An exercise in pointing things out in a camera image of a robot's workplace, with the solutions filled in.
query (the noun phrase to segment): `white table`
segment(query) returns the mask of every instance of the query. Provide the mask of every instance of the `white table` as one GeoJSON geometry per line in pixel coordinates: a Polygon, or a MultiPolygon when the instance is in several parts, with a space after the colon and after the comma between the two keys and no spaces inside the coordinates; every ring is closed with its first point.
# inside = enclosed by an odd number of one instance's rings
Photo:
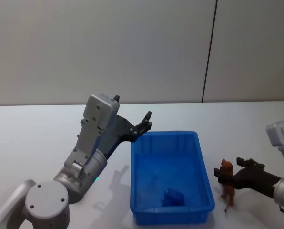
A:
{"type": "MultiPolygon", "coordinates": [[[[0,107],[0,202],[7,190],[26,179],[51,180],[77,140],[84,105],[0,107]]],[[[152,130],[194,130],[198,133],[215,209],[204,225],[160,226],[149,229],[284,228],[284,214],[272,199],[253,190],[237,190],[235,207],[225,214],[221,186],[213,174],[223,158],[234,171],[238,156],[253,158],[265,170],[284,176],[281,153],[269,142],[265,127],[284,119],[284,102],[215,104],[124,104],[119,114],[136,124],[152,111],[152,130]]],[[[71,205],[69,229],[139,229],[129,209],[130,143],[122,143],[85,198],[71,205]],[[125,171],[110,186],[116,171],[125,171]]],[[[31,229],[25,222],[22,229],[31,229]]]]}

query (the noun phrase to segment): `blue object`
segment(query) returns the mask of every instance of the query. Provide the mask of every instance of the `blue object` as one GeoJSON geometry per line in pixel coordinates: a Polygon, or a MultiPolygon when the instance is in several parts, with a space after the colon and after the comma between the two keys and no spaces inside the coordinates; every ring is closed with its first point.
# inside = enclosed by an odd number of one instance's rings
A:
{"type": "Polygon", "coordinates": [[[214,206],[195,132],[147,132],[132,143],[131,211],[137,224],[204,223],[214,206]],[[162,206],[168,188],[184,195],[184,206],[162,206]]]}
{"type": "Polygon", "coordinates": [[[184,206],[184,195],[181,192],[168,188],[164,192],[162,206],[184,206]]]}

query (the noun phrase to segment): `robotic arm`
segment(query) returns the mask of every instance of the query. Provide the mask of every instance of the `robotic arm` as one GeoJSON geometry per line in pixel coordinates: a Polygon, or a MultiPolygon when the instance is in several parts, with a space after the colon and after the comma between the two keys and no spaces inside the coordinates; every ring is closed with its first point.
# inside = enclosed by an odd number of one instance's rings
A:
{"type": "Polygon", "coordinates": [[[0,206],[0,229],[18,229],[25,219],[34,229],[65,229],[69,204],[79,202],[104,170],[107,160],[123,141],[135,142],[150,130],[151,112],[132,125],[117,115],[119,96],[92,95],[83,113],[75,148],[53,181],[27,180],[0,206]]]}
{"type": "MultiPolygon", "coordinates": [[[[267,126],[266,131],[272,146],[277,146],[284,157],[284,121],[267,126]]],[[[265,172],[265,165],[253,159],[244,160],[238,157],[236,162],[244,168],[234,176],[224,175],[220,169],[214,169],[218,182],[233,186],[235,189],[251,188],[273,198],[284,213],[284,178],[265,172]]]]}

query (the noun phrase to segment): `gray wall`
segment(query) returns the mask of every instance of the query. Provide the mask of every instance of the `gray wall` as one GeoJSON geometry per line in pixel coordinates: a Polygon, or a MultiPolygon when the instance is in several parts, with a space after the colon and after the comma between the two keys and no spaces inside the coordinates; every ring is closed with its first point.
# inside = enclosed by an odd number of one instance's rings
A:
{"type": "Polygon", "coordinates": [[[0,0],[0,104],[200,102],[215,0],[0,0]]]}
{"type": "Polygon", "coordinates": [[[284,100],[284,0],[0,0],[0,104],[284,100]]]}
{"type": "Polygon", "coordinates": [[[284,100],[284,0],[218,0],[204,101],[284,100]]]}

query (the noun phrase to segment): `toy figure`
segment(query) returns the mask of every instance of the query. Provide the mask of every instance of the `toy figure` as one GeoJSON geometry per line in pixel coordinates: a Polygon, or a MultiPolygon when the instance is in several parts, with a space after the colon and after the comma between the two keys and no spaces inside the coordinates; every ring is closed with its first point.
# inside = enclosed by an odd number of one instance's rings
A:
{"type": "MultiPolygon", "coordinates": [[[[233,175],[233,165],[230,161],[226,161],[225,159],[223,159],[221,165],[222,166],[220,166],[220,171],[223,175],[229,175],[229,176],[233,175]]],[[[235,190],[234,187],[230,185],[223,185],[223,187],[224,187],[223,194],[221,195],[221,197],[223,199],[226,199],[227,195],[229,195],[230,197],[228,205],[224,210],[225,212],[227,212],[228,207],[234,205],[235,190]]]]}

